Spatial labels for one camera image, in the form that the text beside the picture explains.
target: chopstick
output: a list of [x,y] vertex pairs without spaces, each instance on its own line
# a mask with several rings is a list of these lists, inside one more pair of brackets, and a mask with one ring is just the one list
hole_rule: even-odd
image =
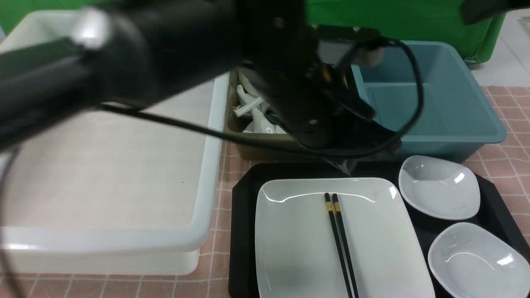
[[326,207],[328,208],[328,214],[330,216],[333,236],[335,236],[335,245],[337,246],[337,253],[339,254],[340,267],[342,268],[342,275],[344,276],[344,282],[346,283],[346,291],[348,292],[348,298],[353,298],[353,296],[351,295],[350,279],[348,278],[348,271],[346,269],[346,263],[344,262],[344,254],[342,253],[342,246],[340,245],[339,231],[337,230],[337,223],[335,222],[335,215],[333,214],[333,205],[331,204],[330,194],[326,192],[324,194],[324,199],[326,201]]
[[354,288],[354,295],[359,298],[359,292],[357,290],[357,283],[355,282],[354,267],[351,264],[350,249],[348,247],[348,241],[346,240],[346,230],[344,229],[344,221],[342,220],[342,212],[339,204],[339,196],[333,194],[332,202],[335,206],[335,214],[337,216],[337,222],[339,223],[339,232],[341,234],[342,245],[344,246],[344,253],[346,254],[346,261],[348,262],[348,270],[350,271],[351,284]]

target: white floor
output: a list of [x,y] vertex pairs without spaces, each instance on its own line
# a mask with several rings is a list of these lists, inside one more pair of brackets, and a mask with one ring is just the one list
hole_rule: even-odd
[[506,15],[491,59],[472,71],[481,86],[530,87],[530,35],[519,22],[524,16],[530,9]]

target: green backdrop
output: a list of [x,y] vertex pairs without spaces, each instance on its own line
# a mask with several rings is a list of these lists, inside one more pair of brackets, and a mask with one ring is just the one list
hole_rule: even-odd
[[[7,34],[31,11],[77,9],[91,0],[0,2],[0,25]],[[308,17],[311,23],[378,28],[383,35],[402,40],[443,41],[455,47],[462,57],[485,62],[491,57],[504,15],[464,26],[458,11],[461,3],[462,0],[308,0]]]

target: silver metal part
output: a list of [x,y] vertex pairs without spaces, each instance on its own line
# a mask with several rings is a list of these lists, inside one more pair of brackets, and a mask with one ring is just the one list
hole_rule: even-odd
[[111,22],[107,13],[95,7],[87,7],[81,11],[81,17],[70,38],[85,49],[97,50],[110,40],[111,35]]

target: white shallow dish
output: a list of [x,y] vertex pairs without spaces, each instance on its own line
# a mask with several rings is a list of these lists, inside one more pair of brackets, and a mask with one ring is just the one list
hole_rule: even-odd
[[274,180],[258,194],[255,256],[261,298],[347,297],[325,192],[339,194],[362,298],[434,298],[404,202],[380,178]]
[[409,157],[399,172],[399,189],[412,207],[444,220],[465,220],[475,216],[480,208],[475,174],[446,160]]
[[530,291],[525,258],[471,223],[444,230],[427,259],[434,277],[455,298],[525,298]]

